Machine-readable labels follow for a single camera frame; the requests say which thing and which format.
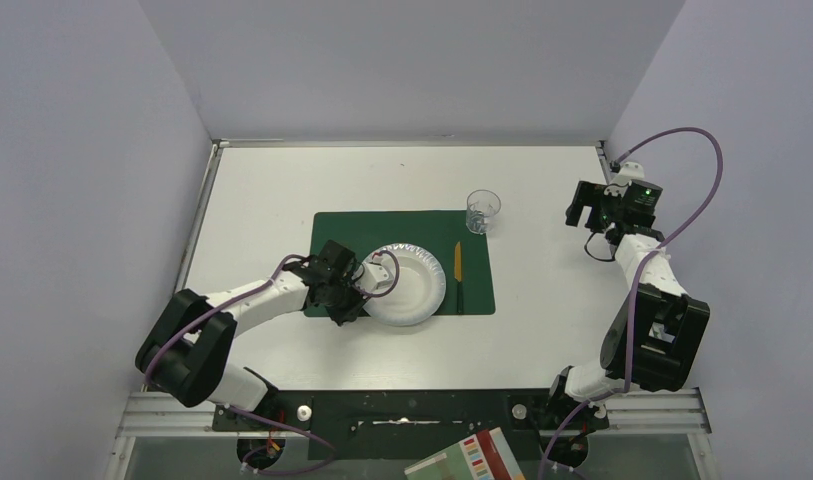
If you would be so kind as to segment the green placemat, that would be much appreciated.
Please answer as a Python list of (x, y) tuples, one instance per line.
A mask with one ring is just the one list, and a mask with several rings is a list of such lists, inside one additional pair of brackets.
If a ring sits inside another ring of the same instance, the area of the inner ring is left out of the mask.
[[(496, 311), (487, 237), (470, 232), (463, 210), (318, 212), (313, 217), (310, 251), (319, 253), (333, 240), (364, 258), (389, 244), (428, 250), (445, 272), (445, 296), (436, 313), (492, 315)], [(461, 245), (463, 287), (454, 278), (455, 245)], [(457, 309), (457, 293), (463, 309)]]

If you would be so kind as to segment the clear plastic cup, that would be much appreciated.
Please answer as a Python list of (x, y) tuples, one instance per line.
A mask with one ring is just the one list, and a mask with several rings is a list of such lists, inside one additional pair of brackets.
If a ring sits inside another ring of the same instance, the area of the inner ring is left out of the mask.
[(466, 228), (474, 234), (487, 234), (501, 208), (502, 201), (493, 191), (478, 189), (471, 192), (466, 198)]

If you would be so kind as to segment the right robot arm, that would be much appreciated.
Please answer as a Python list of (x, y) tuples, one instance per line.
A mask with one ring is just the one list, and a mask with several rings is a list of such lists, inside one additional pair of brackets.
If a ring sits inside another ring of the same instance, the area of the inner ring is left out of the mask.
[(546, 410), (560, 420), (578, 405), (593, 414), (609, 397), (633, 390), (681, 389), (690, 373), (710, 317), (707, 303), (692, 298), (677, 281), (654, 227), (659, 186), (644, 180), (624, 184), (579, 182), (566, 210), (576, 226), (601, 234), (611, 261), (622, 268), (627, 297), (609, 326), (597, 359), (568, 366), (557, 375)]

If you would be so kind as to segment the white plate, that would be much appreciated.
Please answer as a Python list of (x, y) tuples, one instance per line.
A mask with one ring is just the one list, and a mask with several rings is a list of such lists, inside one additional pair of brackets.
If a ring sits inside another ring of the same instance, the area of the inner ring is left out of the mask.
[(409, 243), (382, 246), (362, 261), (380, 262), (395, 272), (392, 291), (367, 298), (364, 311), (371, 318), (396, 327), (417, 325), (434, 315), (446, 295), (446, 276), (440, 261), (423, 247)]

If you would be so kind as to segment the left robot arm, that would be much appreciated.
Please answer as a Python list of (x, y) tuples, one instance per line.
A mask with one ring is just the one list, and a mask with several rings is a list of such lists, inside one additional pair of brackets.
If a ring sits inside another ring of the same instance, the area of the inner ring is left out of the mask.
[(253, 368), (230, 358), (234, 341), (279, 316), (322, 307), (338, 325), (367, 302), (367, 265), (329, 240), (318, 254), (287, 255), (271, 275), (211, 294), (186, 288), (172, 295), (140, 346), (135, 366), (146, 385), (185, 407), (204, 402), (256, 410), (276, 393)]

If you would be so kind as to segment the aluminium frame rail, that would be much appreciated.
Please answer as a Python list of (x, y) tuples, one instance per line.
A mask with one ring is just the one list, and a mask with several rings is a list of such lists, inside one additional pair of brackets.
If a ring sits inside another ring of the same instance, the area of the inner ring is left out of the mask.
[[(536, 408), (528, 390), (490, 392), (459, 391), (334, 391), (286, 392), (282, 411), (286, 423), (314, 428), (318, 436), (335, 442), (352, 438), (374, 427), (450, 427), (456, 432), (501, 426), (528, 434), (527, 415)], [(597, 436), (700, 435), (712, 431), (706, 406), (698, 389), (673, 393), (633, 392), (605, 402), (600, 418), (578, 414), (565, 434), (582, 428)], [(291, 437), (256, 421), (245, 420), (225, 407), (205, 402), (184, 407), (172, 396), (136, 392), (129, 396), (117, 428), (119, 438), (230, 438)]]

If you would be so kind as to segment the gold knife black handle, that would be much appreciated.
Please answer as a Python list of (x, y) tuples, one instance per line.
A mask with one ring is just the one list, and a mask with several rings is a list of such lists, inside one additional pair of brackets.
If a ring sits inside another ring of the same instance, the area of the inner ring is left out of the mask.
[(464, 314), (464, 276), (463, 276), (463, 250), (462, 243), (458, 241), (454, 247), (454, 279), (456, 281), (456, 313)]

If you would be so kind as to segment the colourful booklet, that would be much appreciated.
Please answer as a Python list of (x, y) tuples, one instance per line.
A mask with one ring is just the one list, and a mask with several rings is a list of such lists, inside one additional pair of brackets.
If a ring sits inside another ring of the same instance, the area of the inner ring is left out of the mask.
[(481, 430), (404, 470), (408, 480), (524, 480), (500, 428)]

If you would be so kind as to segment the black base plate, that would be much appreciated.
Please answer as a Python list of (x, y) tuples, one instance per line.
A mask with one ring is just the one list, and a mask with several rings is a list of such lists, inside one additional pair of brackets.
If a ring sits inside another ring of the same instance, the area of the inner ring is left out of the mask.
[(519, 460), (573, 410), (549, 389), (283, 390), (256, 414), (316, 435), (310, 460), (412, 460), (500, 428)]

